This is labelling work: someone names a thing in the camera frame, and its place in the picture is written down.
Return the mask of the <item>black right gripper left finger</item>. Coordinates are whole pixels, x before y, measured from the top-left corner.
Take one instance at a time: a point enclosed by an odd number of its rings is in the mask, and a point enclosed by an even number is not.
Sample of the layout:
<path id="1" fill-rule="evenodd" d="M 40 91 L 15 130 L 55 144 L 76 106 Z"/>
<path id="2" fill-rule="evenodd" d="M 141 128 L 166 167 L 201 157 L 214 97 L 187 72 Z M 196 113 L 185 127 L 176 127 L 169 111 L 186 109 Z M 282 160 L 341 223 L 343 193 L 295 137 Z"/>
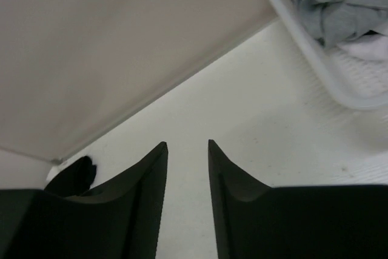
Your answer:
<path id="1" fill-rule="evenodd" d="M 168 148 L 80 196 L 39 189 L 1 191 L 2 258 L 154 258 Z"/>

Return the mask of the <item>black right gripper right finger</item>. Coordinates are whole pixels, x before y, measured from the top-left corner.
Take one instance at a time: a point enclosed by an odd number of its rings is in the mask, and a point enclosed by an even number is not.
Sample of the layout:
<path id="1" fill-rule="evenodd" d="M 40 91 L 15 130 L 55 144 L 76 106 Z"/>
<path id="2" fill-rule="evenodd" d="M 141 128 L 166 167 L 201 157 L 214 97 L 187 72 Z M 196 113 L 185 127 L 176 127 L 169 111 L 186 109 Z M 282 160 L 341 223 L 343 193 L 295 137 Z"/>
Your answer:
<path id="1" fill-rule="evenodd" d="M 270 187 L 208 143 L 219 258 L 386 258 L 387 186 Z"/>

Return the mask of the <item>grey tank top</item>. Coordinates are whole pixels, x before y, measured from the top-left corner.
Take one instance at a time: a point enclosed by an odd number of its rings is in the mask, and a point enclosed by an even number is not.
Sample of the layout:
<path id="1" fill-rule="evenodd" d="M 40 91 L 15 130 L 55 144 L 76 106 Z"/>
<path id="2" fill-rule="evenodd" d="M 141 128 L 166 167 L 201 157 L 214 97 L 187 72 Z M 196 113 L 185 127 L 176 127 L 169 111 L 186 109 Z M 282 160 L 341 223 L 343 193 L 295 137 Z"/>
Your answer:
<path id="1" fill-rule="evenodd" d="M 291 0 L 306 32 L 325 49 L 387 21 L 387 0 Z"/>

